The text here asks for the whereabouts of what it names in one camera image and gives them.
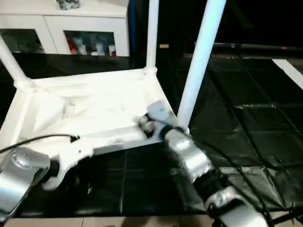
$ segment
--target white tiled floor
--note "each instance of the white tiled floor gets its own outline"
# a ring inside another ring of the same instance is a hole
[[[273,218],[283,215],[273,214]],[[302,227],[294,221],[276,227]],[[5,227],[211,227],[212,220],[207,215],[152,216],[152,217],[110,217],[110,218],[42,218],[11,219]]]

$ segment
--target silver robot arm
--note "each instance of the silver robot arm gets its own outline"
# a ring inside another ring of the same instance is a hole
[[[138,121],[139,127],[147,137],[159,137],[167,143],[171,156],[192,182],[208,215],[226,227],[267,227],[264,217],[213,166],[205,148],[198,147],[177,127],[175,116],[165,113],[161,103],[149,106],[148,113]]]

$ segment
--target red object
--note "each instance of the red object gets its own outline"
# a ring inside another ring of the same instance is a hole
[[[70,48],[71,54],[77,54],[78,51],[77,51],[75,45],[72,43],[72,41],[68,35],[65,35],[65,36],[66,36],[68,47]]]

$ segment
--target black cable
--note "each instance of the black cable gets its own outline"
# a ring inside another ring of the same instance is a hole
[[[156,121],[156,122],[159,122],[159,123],[162,123],[162,124],[165,124],[165,125],[168,125],[170,126],[171,128],[175,129],[177,128],[176,126],[173,126],[173,125],[170,125],[170,124],[167,124],[166,122],[162,121],[162,120],[158,120],[158,119],[155,119],[155,118],[151,118],[153,121]],[[190,138],[198,148],[200,148],[201,150],[204,150],[203,149],[203,146],[201,146],[197,141],[194,141],[193,138],[190,136],[190,135],[187,135],[185,132],[183,131],[180,131],[181,133],[183,133],[186,137]],[[252,182],[250,181],[250,179],[243,173],[243,171],[240,169],[240,167],[234,163],[232,161],[232,159],[230,157],[228,157],[224,152],[222,152],[221,150],[217,149],[216,147],[212,146],[211,144],[203,141],[203,144],[205,144],[207,147],[210,147],[212,150],[214,150],[215,152],[219,153],[221,156],[223,156],[231,165],[232,167],[234,167],[239,173],[240,175],[243,177],[243,179],[245,180],[245,182],[248,184],[248,186],[250,187],[250,189],[252,190],[252,192],[255,194],[255,196],[258,198],[260,204],[262,205],[262,208],[263,210],[265,211],[266,215],[264,215],[264,218],[266,219],[267,221],[267,224],[269,227],[274,227],[275,225],[273,224],[273,220],[270,216],[270,212],[269,212],[269,209],[268,207],[266,206],[264,200],[262,199],[262,197],[260,196],[258,190],[256,189],[256,187],[252,184]]]
[[[16,143],[16,144],[11,145],[9,147],[3,148],[3,149],[0,150],[0,154],[3,153],[3,152],[5,152],[5,151],[17,148],[17,147],[19,147],[21,145],[28,144],[28,143],[36,141],[36,140],[40,140],[40,139],[44,139],[44,138],[49,138],[49,137],[57,137],[57,136],[70,137],[71,142],[74,142],[74,141],[80,139],[79,136],[70,135],[70,134],[50,134],[50,135],[44,135],[44,136],[37,136],[37,137],[31,138],[31,139],[24,140],[22,142]]]

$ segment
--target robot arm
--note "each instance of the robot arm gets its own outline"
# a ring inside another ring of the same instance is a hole
[[[174,127],[174,115],[164,115],[163,109],[160,102],[149,106],[148,113],[138,121],[139,127],[147,137],[160,137],[167,143],[170,155],[192,182],[208,215],[218,218],[226,227],[267,227],[264,217],[213,166],[205,148],[198,147],[181,128]]]
[[[32,143],[12,149],[0,162],[0,226],[15,213],[29,191],[42,182],[57,188],[78,162],[93,156],[84,139]]]
[[[161,101],[150,105],[148,114],[138,123],[147,137],[168,144],[170,154],[192,182],[211,217],[227,227],[267,227],[265,219],[213,166],[205,149],[198,147],[181,128],[174,127],[176,118]],[[42,181],[46,190],[55,189],[69,169],[93,156],[88,144],[79,139],[68,143],[34,143],[11,150],[0,162],[0,224],[13,215],[36,184]]]

